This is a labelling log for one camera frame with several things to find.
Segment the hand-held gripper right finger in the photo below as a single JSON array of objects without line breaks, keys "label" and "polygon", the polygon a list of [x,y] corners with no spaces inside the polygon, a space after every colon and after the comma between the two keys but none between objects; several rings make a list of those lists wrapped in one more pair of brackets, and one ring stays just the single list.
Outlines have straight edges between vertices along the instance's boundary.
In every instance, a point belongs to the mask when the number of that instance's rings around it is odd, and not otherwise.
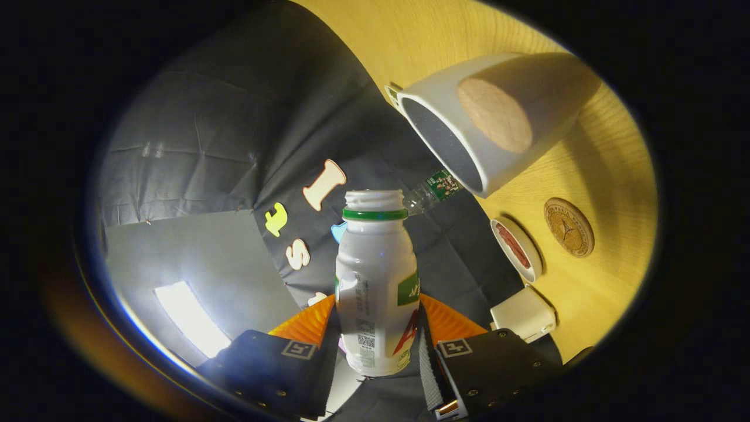
[{"label": "hand-held gripper right finger", "polygon": [[485,415],[563,370],[511,329],[482,328],[428,295],[415,320],[424,400],[437,421]]}]

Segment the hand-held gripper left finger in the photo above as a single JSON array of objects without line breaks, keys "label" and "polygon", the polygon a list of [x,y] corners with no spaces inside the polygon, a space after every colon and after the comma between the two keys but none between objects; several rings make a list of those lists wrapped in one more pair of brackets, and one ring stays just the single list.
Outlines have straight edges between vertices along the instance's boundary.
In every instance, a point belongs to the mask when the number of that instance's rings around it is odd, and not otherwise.
[{"label": "hand-held gripper left finger", "polygon": [[268,333],[247,329],[196,371],[279,416],[323,417],[339,337],[335,296],[329,295]]}]

